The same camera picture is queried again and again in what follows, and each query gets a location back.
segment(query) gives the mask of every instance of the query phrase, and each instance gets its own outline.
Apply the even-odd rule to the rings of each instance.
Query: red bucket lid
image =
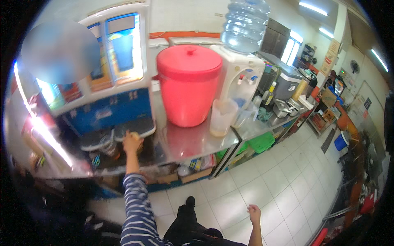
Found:
[[[198,45],[175,45],[156,57],[159,75],[179,81],[204,81],[217,77],[222,67],[219,54]]]

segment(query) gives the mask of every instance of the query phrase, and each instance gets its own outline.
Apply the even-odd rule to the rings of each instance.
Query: hand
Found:
[[[140,139],[138,133],[126,131],[126,135],[123,138],[123,149],[126,154],[136,154],[138,148],[141,146],[144,139]]]
[[[260,225],[261,210],[257,205],[249,204],[248,213],[252,225]]]

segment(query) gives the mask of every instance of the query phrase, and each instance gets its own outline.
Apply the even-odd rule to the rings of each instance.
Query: green cloth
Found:
[[[249,141],[246,141],[248,145],[255,150],[257,154],[266,151],[275,143],[275,138],[272,136],[271,132],[266,132],[263,135],[255,137]]]
[[[258,109],[257,118],[262,121],[267,121],[272,116],[273,112],[267,112],[263,107]]]

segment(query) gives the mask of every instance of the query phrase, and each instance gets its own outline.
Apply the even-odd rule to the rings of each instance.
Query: red bucket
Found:
[[[205,47],[175,45],[156,58],[167,118],[180,127],[193,127],[207,118],[215,97],[221,57]]]

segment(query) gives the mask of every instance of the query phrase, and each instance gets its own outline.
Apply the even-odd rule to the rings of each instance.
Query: stainless steel counter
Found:
[[[247,141],[271,131],[295,118],[298,118],[306,111],[308,111],[308,109],[304,108],[296,116],[291,117],[287,115],[284,118],[278,118],[275,114],[273,114],[267,122],[262,122],[260,120],[253,121],[253,119],[250,117],[240,128],[236,129],[236,131],[242,140]]]
[[[152,158],[141,166],[161,166],[171,162],[180,162],[187,158],[196,158],[218,152],[235,146],[239,140],[233,131],[223,138],[213,137],[209,132],[210,113],[208,118],[193,128],[181,128],[167,120],[160,91],[153,93],[153,113],[156,120],[156,131],[150,136]],[[56,163],[47,163],[35,173],[36,177],[44,179],[88,178],[93,176],[116,175],[126,172],[125,157],[118,160],[101,159],[101,166],[106,168],[94,170],[89,168],[89,160],[75,161],[72,168],[57,168]]]

